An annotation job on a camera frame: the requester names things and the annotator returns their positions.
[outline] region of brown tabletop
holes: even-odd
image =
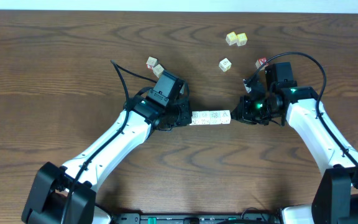
[[[226,34],[248,43],[228,46]],[[109,60],[156,79],[149,56],[187,80],[194,110],[233,110],[255,62],[287,51],[324,66],[325,108],[358,150],[358,15],[0,11],[0,223],[20,223],[37,170],[93,143],[125,102]],[[219,61],[232,67],[223,73]],[[322,76],[299,56],[299,85]],[[129,94],[150,86],[125,75]],[[154,132],[106,179],[97,202],[112,212],[241,212],[311,203],[321,174],[289,126],[188,126]]]

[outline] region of white background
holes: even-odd
[[[358,0],[0,0],[0,9],[358,13]]]

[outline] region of wood grain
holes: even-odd
[[[246,32],[245,47],[227,46]],[[194,110],[232,110],[255,61],[287,51],[319,60],[323,102],[358,150],[358,15],[0,11],[0,223],[20,223],[37,170],[79,154],[124,103],[109,59],[154,78],[148,56],[190,84]],[[232,68],[218,63],[227,57]],[[321,74],[291,61],[300,85]],[[144,80],[125,76],[129,93]],[[286,126],[191,126],[156,132],[108,177],[98,203],[112,212],[241,212],[310,203],[320,173]]]

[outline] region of white arm segment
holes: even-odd
[[[78,156],[65,162],[67,167],[66,174],[75,178],[82,164],[99,149],[111,136],[113,136],[124,122],[126,111],[119,115],[117,121],[96,140],[89,148]],[[149,136],[151,125],[145,122],[145,118],[134,111],[129,112],[129,119],[123,130],[124,134],[119,134],[112,140],[88,165],[82,173],[79,182],[89,181],[92,190],[98,192],[106,177],[116,168],[118,163],[139,144],[142,144]]]
[[[326,169],[333,168],[336,164],[340,164],[343,167],[354,167],[354,164],[346,156],[342,156],[343,153],[339,146],[328,134],[321,121],[316,118],[315,108],[315,99],[298,100],[297,103],[291,103],[287,111],[287,122],[305,142],[317,163],[321,175],[324,174]],[[320,113],[323,113],[323,119],[330,130],[346,148],[349,148],[350,155],[358,162],[358,152],[335,127],[322,102],[319,104],[319,109]]]

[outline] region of yellow cube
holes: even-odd
[[[230,34],[228,34],[226,36],[226,42],[229,44],[229,45],[233,45],[237,42],[237,35],[235,32],[231,32]]]
[[[238,34],[237,35],[237,46],[243,46],[247,43],[247,36],[246,33]]]

